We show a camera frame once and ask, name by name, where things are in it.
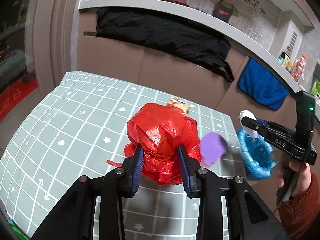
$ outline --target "metal screw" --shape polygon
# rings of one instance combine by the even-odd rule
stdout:
[[[78,180],[79,180],[80,182],[85,182],[85,181],[87,181],[87,179],[88,179],[88,177],[87,177],[87,176],[82,175],[82,176],[80,176],[80,177],[79,177],[79,179],[78,179]]]
[[[208,170],[205,169],[205,168],[200,168],[200,169],[198,170],[198,172],[199,172],[200,174],[202,174],[202,175],[205,175],[205,174],[208,173]]]
[[[124,172],[124,169],[123,168],[116,168],[115,169],[115,173],[116,174],[122,174]]]
[[[242,182],[243,182],[243,178],[240,177],[240,176],[235,176],[235,181],[236,181],[237,183],[242,183]]]

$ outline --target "orange sleeve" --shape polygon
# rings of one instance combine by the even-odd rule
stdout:
[[[315,173],[311,173],[311,184],[308,190],[288,201],[282,203],[279,208],[281,224],[288,232],[291,239],[296,240],[310,228],[315,222],[320,211],[319,198],[319,183]]]

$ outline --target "human hand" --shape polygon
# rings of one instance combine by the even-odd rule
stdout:
[[[273,162],[279,162],[276,166],[271,169],[271,175],[275,179],[277,187],[283,187],[284,185],[284,153],[280,150],[274,150],[270,154],[270,158]],[[299,172],[301,167],[301,162],[297,160],[290,160],[289,167],[293,171]],[[297,186],[291,194],[291,197],[295,198],[301,194],[303,194],[310,186],[311,183],[311,171],[310,165],[308,163],[304,163],[301,171],[300,176],[297,182]]]

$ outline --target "white cloth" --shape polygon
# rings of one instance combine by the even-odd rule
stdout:
[[[248,127],[243,126],[242,123],[241,123],[241,119],[242,119],[243,117],[245,117],[245,116],[247,116],[247,117],[249,117],[249,118],[251,118],[251,119],[254,119],[254,120],[257,120],[257,119],[254,117],[254,114],[251,113],[251,112],[248,111],[248,110],[243,110],[243,111],[241,111],[241,112],[240,112],[240,115],[239,115],[240,124],[241,124],[242,128],[243,128],[252,138],[255,139],[255,138],[258,137],[258,132],[257,132],[257,131],[254,131],[254,130],[248,128]]]

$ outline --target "red plastic bag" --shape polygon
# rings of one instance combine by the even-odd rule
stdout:
[[[169,106],[145,104],[127,123],[130,144],[124,148],[131,157],[140,143],[144,150],[143,174],[159,185],[181,184],[177,155],[180,144],[190,157],[201,162],[196,121]]]

